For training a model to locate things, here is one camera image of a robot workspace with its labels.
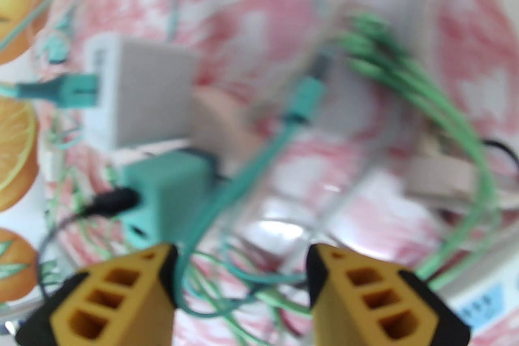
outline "white power adapter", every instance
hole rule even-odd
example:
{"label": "white power adapter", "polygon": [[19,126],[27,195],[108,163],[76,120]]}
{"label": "white power adapter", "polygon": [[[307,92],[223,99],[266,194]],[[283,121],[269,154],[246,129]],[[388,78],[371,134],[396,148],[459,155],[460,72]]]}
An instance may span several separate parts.
{"label": "white power adapter", "polygon": [[185,137],[196,55],[182,47],[100,33],[85,45],[99,77],[97,106],[85,110],[85,140],[100,151]]}

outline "green cable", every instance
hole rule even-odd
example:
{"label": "green cable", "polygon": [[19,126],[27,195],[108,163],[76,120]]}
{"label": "green cable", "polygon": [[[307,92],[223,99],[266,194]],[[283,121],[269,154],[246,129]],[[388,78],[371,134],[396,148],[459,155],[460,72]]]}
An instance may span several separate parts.
{"label": "green cable", "polygon": [[[178,258],[172,280],[172,288],[178,306],[187,314],[198,318],[221,317],[251,301],[251,298],[245,298],[241,301],[236,301],[232,305],[229,305],[225,309],[221,309],[215,313],[198,313],[192,310],[183,297],[183,280],[187,273],[187,269],[189,268],[191,255],[196,251],[202,237],[209,230],[217,216],[226,211],[226,209],[232,207],[250,191],[254,186],[254,183],[256,183],[267,168],[269,168],[271,162],[274,161],[287,144],[291,142],[293,136],[300,129],[303,122],[311,119],[323,93],[324,86],[321,82],[317,81],[313,77],[304,79],[289,105],[289,115],[285,118],[278,135],[267,144],[266,148],[260,152],[259,156],[239,172],[233,181],[223,183],[217,189],[215,196],[210,198],[210,201],[208,201],[206,206],[202,209],[204,215],[195,223],[193,229],[191,229],[189,233],[189,240],[185,242],[183,252]],[[285,282],[292,282],[293,280],[293,276],[287,276]]]}
{"label": "green cable", "polygon": [[[434,82],[427,77],[423,70],[417,68],[417,65],[408,58],[403,58],[405,55],[398,55],[399,62],[395,63],[387,56],[378,53],[376,43],[374,39],[365,37],[358,33],[346,33],[342,40],[342,46],[351,53],[356,59],[362,59],[362,61],[375,65],[382,71],[379,71],[378,80],[383,76],[388,77],[399,77],[403,84],[412,86],[419,94],[424,96],[433,95],[433,99],[437,105],[439,105],[444,111],[446,111],[454,120],[467,130],[470,136],[477,138],[477,135],[473,131],[472,126],[468,123],[467,119],[462,116],[456,108],[450,103],[443,93],[434,87]],[[384,45],[390,44],[389,41],[385,41]],[[395,53],[398,52],[396,46],[392,49]],[[401,88],[393,86],[398,92]]]}
{"label": "green cable", "polygon": [[[75,213],[78,213],[79,209],[82,208],[83,206],[85,206],[85,198],[83,197],[81,189],[78,185],[77,176],[74,173],[74,170],[71,169],[70,174],[72,176],[72,181],[74,183],[74,190],[73,190],[73,194],[72,194],[72,200],[73,200],[74,205],[72,206],[72,209],[74,210]],[[85,239],[87,244],[94,251],[96,251],[96,253],[98,253],[102,257],[103,260],[108,260],[108,259],[113,258],[113,253],[109,249],[98,246],[98,244],[96,244],[92,240],[92,238],[88,234],[88,229],[87,229],[87,225],[89,225],[89,224],[90,224],[90,221],[88,219],[81,219],[81,220],[77,221],[77,225],[79,227],[81,235],[83,236],[83,238]]]}
{"label": "green cable", "polygon": [[[215,295],[218,296],[219,301],[223,302],[224,304],[228,303],[228,301],[224,298],[223,294],[221,293],[220,289],[215,285],[215,283],[212,283],[209,281],[205,275],[196,267],[191,266],[191,271],[193,272],[192,278],[194,283],[197,286],[197,290],[199,292],[202,292],[206,296],[206,300],[211,303],[211,305],[215,309],[219,309],[219,302],[213,298],[213,296],[210,295],[210,293],[204,288],[204,285],[202,284],[202,281],[210,287],[210,289],[213,291]],[[235,337],[239,337],[240,339],[246,342],[259,344],[261,346],[271,346],[268,342],[252,335],[248,331],[246,331],[241,325],[230,315],[230,313],[226,314],[225,316],[222,316],[226,323],[229,325],[230,330],[235,335]]]}
{"label": "green cable", "polygon": [[184,300],[182,292],[182,281],[189,266],[191,255],[195,252],[198,243],[205,235],[206,231],[211,227],[215,218],[233,206],[247,191],[254,185],[254,182],[267,170],[272,160],[284,149],[286,144],[291,140],[299,128],[297,123],[287,123],[283,126],[282,131],[278,136],[267,146],[267,148],[256,158],[252,163],[247,165],[243,172],[238,174],[237,178],[231,183],[223,183],[217,190],[217,194],[209,201],[202,211],[204,215],[198,222],[195,223],[191,230],[190,240],[186,242],[184,252],[178,258],[176,263],[173,290],[178,306],[186,313],[199,318],[215,318],[226,315],[239,308],[243,302],[236,302],[234,305],[227,307],[227,309],[216,313],[198,313],[189,308]]}
{"label": "green cable", "polygon": [[[247,263],[248,266],[257,271],[254,263],[245,255],[245,253],[241,252],[241,250],[232,247],[231,248],[241,259]],[[221,266],[223,268],[227,268],[226,263],[223,260],[214,257],[213,255],[206,254],[203,252],[196,252],[195,256],[202,257],[215,265]],[[251,283],[249,281],[242,281],[245,285],[248,285],[251,288]],[[281,294],[276,288],[271,287],[265,290],[261,290],[256,294],[256,298],[258,300],[263,301],[265,304],[270,305],[271,307],[283,309],[289,313],[296,314],[298,316],[304,318],[311,318],[310,309],[308,307],[301,305],[299,303],[293,302],[287,299],[283,294]]]}
{"label": "green cable", "polygon": [[281,317],[281,313],[279,309],[271,307],[272,320],[274,321],[274,326],[279,332],[279,340],[278,344],[284,344],[285,336],[287,335],[287,326],[285,326],[283,322],[283,318]]}
{"label": "green cable", "polygon": [[433,81],[426,71],[422,70],[415,60],[410,59],[407,53],[400,48],[393,37],[389,35],[389,28],[385,22],[381,21],[377,16],[362,13],[354,15],[352,18],[352,25],[362,36],[365,37],[363,40],[360,40],[360,42],[363,41],[365,43],[365,45],[363,45],[364,48],[367,47],[371,52],[374,52],[376,49],[375,44],[380,43],[382,47],[387,49],[397,58],[398,64],[395,64],[390,59],[385,60],[387,66],[385,66],[384,69],[386,69],[386,71],[393,75],[406,76],[408,73],[402,70],[403,66],[411,76],[416,78],[415,80],[407,78],[408,82],[415,82],[414,85],[418,85],[419,82],[420,86],[417,86],[418,90],[420,90],[420,88],[422,88],[421,90],[427,90],[430,88],[435,95],[435,99],[441,103],[440,105],[448,112],[448,114],[466,128],[467,132],[476,141],[480,140],[467,118],[463,116],[456,107],[452,105],[451,101],[445,96],[445,94],[435,86],[435,81]]}
{"label": "green cable", "polygon": [[65,183],[65,179],[67,175],[69,174],[70,168],[65,168],[61,171],[60,179],[58,180],[58,183],[56,184],[56,189],[54,191],[54,195],[52,199],[49,201],[49,215],[47,217],[47,226],[53,227],[56,224],[56,210],[58,206],[60,205],[59,197],[61,195],[61,190],[63,187],[63,184]]}
{"label": "green cable", "polygon": [[[493,203],[493,200],[495,200],[495,187],[493,183],[493,176],[486,166],[481,151],[480,141],[474,133],[472,127],[468,124],[466,119],[452,107],[452,105],[449,105],[448,100],[444,97],[444,95],[434,88],[434,84],[427,79],[425,73],[421,70],[418,70],[415,64],[410,65],[409,62],[410,60],[407,61],[408,64],[406,65],[406,69],[410,70],[412,75],[415,76],[414,79],[405,73],[405,70],[395,70],[394,67],[392,67],[390,71],[384,72],[382,68],[355,59],[352,59],[352,66],[359,72],[365,75],[369,75],[379,82],[382,82],[390,88],[396,90],[408,101],[412,102],[415,106],[426,112],[426,114],[434,119],[441,127],[443,127],[443,129],[448,131],[448,133],[450,133],[453,138],[459,142],[462,148],[464,148],[469,153],[469,155],[471,155],[482,174],[482,179],[480,180],[480,186],[478,189],[478,196],[476,197],[476,203],[471,214],[469,214],[469,216],[467,216],[467,218],[456,229],[456,231],[454,231],[451,238],[449,238],[440,251],[431,256],[418,268],[417,274],[419,277],[424,279],[436,272],[443,265],[444,261],[450,256],[450,254],[454,253],[457,246],[466,239],[470,230],[473,229],[473,227],[480,220],[480,217],[484,212],[485,205],[488,203]],[[448,119],[446,120],[441,113],[439,114],[438,111],[434,109],[434,107],[430,106],[430,103],[424,101],[423,98],[420,98],[423,96],[429,97],[433,102],[433,105],[436,105],[437,107],[444,110],[448,116],[454,118],[458,124],[461,124],[461,129],[462,131],[465,131],[467,136],[465,136],[462,132],[460,135],[460,131],[454,130],[452,125],[449,124]],[[440,276],[433,280],[431,283],[436,289],[451,281],[455,276],[459,275],[462,270],[465,270],[481,256],[482,250],[488,247],[496,226],[499,226],[499,222],[499,218],[496,217],[496,215],[493,215],[491,231],[489,231],[488,235],[482,240],[478,251],[473,255],[470,255],[465,261],[462,261],[459,266],[450,270],[444,276]]]}

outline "light green wire bundle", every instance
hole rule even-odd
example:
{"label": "light green wire bundle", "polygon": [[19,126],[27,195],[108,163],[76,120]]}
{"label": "light green wire bundle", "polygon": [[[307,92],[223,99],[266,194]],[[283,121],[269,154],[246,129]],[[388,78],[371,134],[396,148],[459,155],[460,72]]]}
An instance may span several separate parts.
{"label": "light green wire bundle", "polygon": [[[239,254],[239,256],[248,264],[248,266],[254,268],[254,264],[244,253],[241,253],[240,251],[238,251],[236,249],[235,249],[235,252],[237,254]],[[204,260],[209,261],[210,263],[213,263],[216,266],[220,266],[220,267],[225,266],[221,260],[214,257],[213,255],[202,253],[202,252],[196,252],[195,256],[203,258]],[[209,279],[204,275],[204,273],[202,273],[198,269],[197,266],[195,266],[193,264],[191,265],[191,268],[189,269],[189,272],[188,272],[188,276],[189,276],[188,283],[192,284],[194,286],[195,292],[193,294],[195,294],[196,297],[209,302],[213,306],[214,309],[219,309],[221,307],[228,305],[229,300],[224,297],[224,295],[222,293],[222,289],[216,283],[209,281]],[[268,303],[267,303],[267,306],[269,307],[269,312],[272,316],[272,320],[274,321],[274,326],[276,327],[278,332],[280,332],[280,335],[283,336],[284,333],[286,332],[286,328],[284,326],[284,323],[282,321],[281,315],[278,310],[278,308],[283,308],[283,307],[280,307],[280,305],[272,305],[272,304],[268,304]],[[260,346],[270,346],[270,343],[268,343],[267,341],[262,340],[262,339],[258,338],[257,336],[252,335],[251,333],[246,331],[239,324],[239,322],[237,322],[236,319],[232,317],[231,314],[228,314],[228,315],[224,316],[223,318],[226,321],[226,323],[228,324],[228,326],[238,344],[240,344],[240,345],[242,345],[242,344],[243,345],[258,344]]]}
{"label": "light green wire bundle", "polygon": [[352,23],[355,32],[341,36],[341,45],[350,56],[348,67],[395,90],[420,109],[456,140],[478,168],[478,190],[471,211],[443,246],[421,263],[416,270],[417,276],[427,280],[436,274],[488,215],[491,218],[490,230],[475,252],[430,281],[431,288],[439,289],[484,254],[500,226],[494,178],[485,160],[484,147],[466,118],[434,81],[393,42],[385,24],[369,14],[354,16]]}

